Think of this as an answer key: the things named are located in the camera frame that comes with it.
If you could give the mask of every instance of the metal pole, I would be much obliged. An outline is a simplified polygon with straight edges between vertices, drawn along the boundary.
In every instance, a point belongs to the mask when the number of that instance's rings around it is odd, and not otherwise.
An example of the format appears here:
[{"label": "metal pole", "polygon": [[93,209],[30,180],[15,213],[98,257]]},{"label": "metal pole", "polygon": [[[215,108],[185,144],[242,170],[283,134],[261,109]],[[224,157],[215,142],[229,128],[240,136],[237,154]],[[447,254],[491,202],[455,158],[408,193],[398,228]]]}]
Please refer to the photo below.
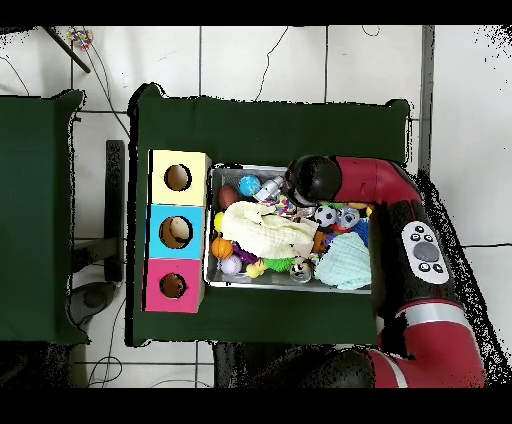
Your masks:
[{"label": "metal pole", "polygon": [[66,44],[66,42],[60,38],[57,33],[51,28],[51,27],[42,27],[50,37],[52,37],[59,46],[62,47],[62,49],[73,59],[80,68],[82,68],[86,73],[90,74],[91,70],[89,67],[82,62],[82,60],[69,48],[69,46]]}]

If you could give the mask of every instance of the round hole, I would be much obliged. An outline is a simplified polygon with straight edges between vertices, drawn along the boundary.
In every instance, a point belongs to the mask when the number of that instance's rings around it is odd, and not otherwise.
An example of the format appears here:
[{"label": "round hole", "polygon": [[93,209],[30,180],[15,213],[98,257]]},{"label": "round hole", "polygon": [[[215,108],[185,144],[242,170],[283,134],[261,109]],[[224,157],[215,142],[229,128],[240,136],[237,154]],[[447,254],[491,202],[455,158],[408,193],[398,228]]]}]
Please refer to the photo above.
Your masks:
[{"label": "round hole", "polygon": [[179,274],[171,272],[160,280],[160,291],[170,299],[180,298],[186,289],[185,280]]},{"label": "round hole", "polygon": [[183,249],[192,240],[192,224],[183,216],[170,216],[160,224],[160,241],[170,249]]},{"label": "round hole", "polygon": [[185,165],[172,165],[164,175],[165,185],[172,191],[184,191],[192,183],[192,174]]}]

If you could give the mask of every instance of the wooden block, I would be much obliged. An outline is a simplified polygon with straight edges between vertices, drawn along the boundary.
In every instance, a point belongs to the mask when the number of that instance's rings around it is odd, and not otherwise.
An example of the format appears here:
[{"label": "wooden block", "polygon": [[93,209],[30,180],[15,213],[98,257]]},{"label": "wooden block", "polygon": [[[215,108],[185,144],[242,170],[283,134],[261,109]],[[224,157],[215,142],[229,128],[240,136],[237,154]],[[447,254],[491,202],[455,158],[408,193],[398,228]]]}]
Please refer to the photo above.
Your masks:
[{"label": "wooden block", "polygon": [[149,203],[206,206],[206,179],[211,160],[200,152],[150,150]]},{"label": "wooden block", "polygon": [[149,258],[202,259],[204,221],[204,208],[151,205]]},{"label": "wooden block", "polygon": [[204,296],[201,261],[148,259],[144,292],[142,311],[197,313]]}]

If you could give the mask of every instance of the light blue towel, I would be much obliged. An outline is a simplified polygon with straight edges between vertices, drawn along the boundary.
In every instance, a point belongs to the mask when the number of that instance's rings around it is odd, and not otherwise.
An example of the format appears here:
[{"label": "light blue towel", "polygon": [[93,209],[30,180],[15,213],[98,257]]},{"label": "light blue towel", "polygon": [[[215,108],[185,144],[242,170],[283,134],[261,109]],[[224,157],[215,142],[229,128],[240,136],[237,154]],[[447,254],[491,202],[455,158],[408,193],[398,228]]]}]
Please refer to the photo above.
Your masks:
[{"label": "light blue towel", "polygon": [[355,290],[371,283],[370,254],[357,233],[335,237],[315,269],[315,278],[342,290]]}]

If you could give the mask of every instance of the blue ball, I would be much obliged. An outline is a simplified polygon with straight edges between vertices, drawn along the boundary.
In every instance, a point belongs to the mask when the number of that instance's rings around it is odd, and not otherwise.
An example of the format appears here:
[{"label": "blue ball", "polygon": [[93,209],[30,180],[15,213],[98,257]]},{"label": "blue ball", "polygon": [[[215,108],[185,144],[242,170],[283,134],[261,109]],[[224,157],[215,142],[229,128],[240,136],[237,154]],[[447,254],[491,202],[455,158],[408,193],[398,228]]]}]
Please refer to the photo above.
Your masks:
[{"label": "blue ball", "polygon": [[246,175],[245,177],[242,177],[240,183],[238,184],[240,193],[246,197],[255,195],[258,191],[260,191],[260,188],[260,180],[258,180],[258,177],[255,175]]}]

